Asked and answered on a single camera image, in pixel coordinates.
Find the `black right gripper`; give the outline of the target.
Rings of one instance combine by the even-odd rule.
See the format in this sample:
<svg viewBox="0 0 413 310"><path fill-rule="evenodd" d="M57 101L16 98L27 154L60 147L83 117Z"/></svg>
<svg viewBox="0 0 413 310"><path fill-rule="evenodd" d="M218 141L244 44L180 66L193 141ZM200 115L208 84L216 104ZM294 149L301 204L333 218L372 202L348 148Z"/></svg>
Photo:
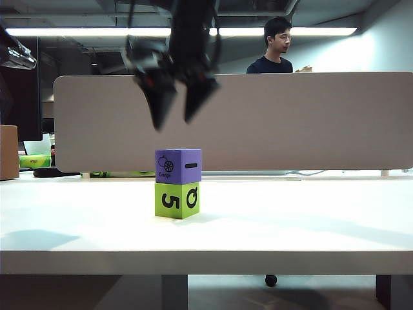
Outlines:
<svg viewBox="0 0 413 310"><path fill-rule="evenodd" d="M186 84L186 123L219 88L214 76L221 53L219 34L172 34L167 44L128 35L125 48L157 131L162 130L177 93L175 79Z"/></svg>

